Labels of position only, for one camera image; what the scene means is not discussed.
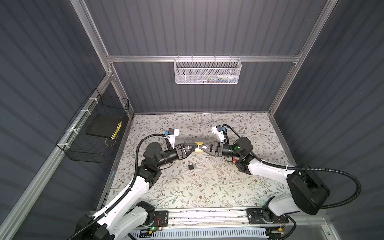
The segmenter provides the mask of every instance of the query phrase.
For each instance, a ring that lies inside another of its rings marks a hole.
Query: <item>aluminum rail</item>
[[[111,74],[105,75],[105,77],[97,87],[97,90],[100,94],[103,94],[105,92],[112,79],[113,76]],[[82,109],[88,109],[94,101],[93,99],[96,98],[99,93],[97,91],[94,91]],[[77,125],[83,114],[86,114],[85,111],[79,112],[79,114],[69,126],[69,129],[73,129]],[[66,142],[69,135],[70,132],[66,131],[63,137],[60,139],[60,143]],[[1,240],[11,240],[14,237],[17,230],[23,223],[25,217],[28,215],[36,200],[39,198],[41,192],[43,191],[48,181],[51,179],[53,173],[59,166],[64,156],[65,153],[58,146],[55,146],[51,154],[48,156],[47,160],[45,160],[40,170],[37,172],[33,180],[29,183],[28,187],[25,189],[19,200],[16,202],[12,210],[9,212],[9,214],[3,221],[3,223],[0,225]]]
[[[288,56],[107,56],[109,63],[173,63],[177,61],[231,61],[241,59],[243,63],[297,63],[300,60],[299,55]]]
[[[322,28],[324,27],[325,23],[327,22],[329,16],[331,15],[334,7],[336,6],[338,0],[328,0],[323,9],[321,10],[321,13],[319,17],[317,18],[311,32],[308,35],[308,38],[306,39],[304,46],[301,50],[301,56],[300,60],[295,63],[289,73],[287,74],[283,84],[281,85],[279,91],[277,92],[277,95],[275,99],[273,100],[273,103],[271,107],[269,108],[269,112],[271,115],[274,115],[276,113],[277,108],[279,107],[281,101],[283,100],[285,94],[288,91],[288,88],[291,86],[293,80],[295,79],[297,73],[299,72],[301,66],[303,65],[303,62],[307,58],[309,52],[311,51],[311,48],[316,41],[317,37],[319,36]]]

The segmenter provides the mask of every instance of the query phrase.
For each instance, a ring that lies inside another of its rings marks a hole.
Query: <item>dark gray corrugated wall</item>
[[[86,0],[110,55],[293,55],[324,3]]]
[[[341,169],[362,183],[352,203],[329,209],[341,237],[382,238],[384,223],[384,1],[340,0],[275,118],[297,163]],[[319,174],[327,203],[354,184]]]
[[[243,63],[238,84],[176,84],[172,63],[115,63],[140,112],[268,110],[292,63]]]
[[[2,222],[105,72],[71,3],[64,0],[1,1],[0,62]],[[36,232],[49,226],[60,231],[65,214],[85,212],[98,201],[73,186],[96,192],[96,182],[108,173],[106,166],[64,159],[39,199],[47,206],[61,205],[45,213],[33,209],[27,222],[35,216]]]
[[[294,55],[325,0],[85,2],[109,55]],[[289,66],[243,63],[238,84],[180,86],[170,63],[115,63],[136,113],[268,110]]]

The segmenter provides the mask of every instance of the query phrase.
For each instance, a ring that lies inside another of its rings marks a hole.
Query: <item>white zip tie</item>
[[[85,109],[85,110],[80,110],[80,112],[88,112],[89,113],[89,115],[91,115],[91,112],[89,111],[89,109]]]
[[[93,99],[93,100],[95,100],[97,103],[99,103],[99,99],[98,99],[98,98],[90,98],[90,99]]]
[[[69,131],[69,132],[72,132],[72,131],[74,131],[77,135],[79,135],[79,132],[77,131],[77,129],[76,128],[73,128],[73,129],[67,129],[67,131]]]

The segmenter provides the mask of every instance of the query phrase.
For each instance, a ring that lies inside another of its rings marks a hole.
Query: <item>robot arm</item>
[[[316,215],[329,196],[329,189],[314,172],[281,169],[263,164],[262,160],[253,155],[253,146],[247,137],[240,137],[230,145],[223,143],[224,129],[221,126],[213,127],[212,132],[217,135],[220,142],[200,145],[201,150],[217,157],[237,157],[235,165],[240,172],[273,179],[291,190],[279,197],[268,199],[263,206],[265,222],[273,222],[277,216],[298,211]]]
[[[137,170],[137,178],[128,194],[118,202],[118,199],[129,189],[128,184],[109,204],[90,218],[84,216],[76,226],[75,232],[86,226],[92,219],[101,214],[105,216],[97,221],[92,232],[84,231],[77,239],[88,239],[89,234],[93,239],[119,240],[140,225],[151,225],[154,220],[155,207],[141,201],[130,212],[129,209],[145,194],[159,179],[161,166],[176,160],[187,158],[197,148],[197,144],[178,144],[173,149],[163,151],[158,142],[150,143],[144,152],[144,160]],[[106,210],[114,206],[108,214]]]

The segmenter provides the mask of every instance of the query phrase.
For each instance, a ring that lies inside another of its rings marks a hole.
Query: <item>table surface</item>
[[[286,154],[267,113],[135,115],[107,203],[130,182],[136,147],[144,136],[178,128],[180,133],[177,142],[211,142],[216,141],[211,127],[224,123],[248,137],[253,144],[253,151],[261,159],[287,164]],[[237,139],[229,129],[228,137],[230,143]],[[154,141],[166,149],[163,139],[147,139],[140,148],[139,162],[143,159],[146,146]],[[188,169],[189,161],[194,163],[194,170]],[[287,191],[288,187],[279,182],[241,173],[233,163],[225,162],[223,157],[193,152],[187,159],[175,161],[172,167],[162,170],[159,180],[141,200],[158,209],[244,207],[263,205],[271,196],[280,196]]]

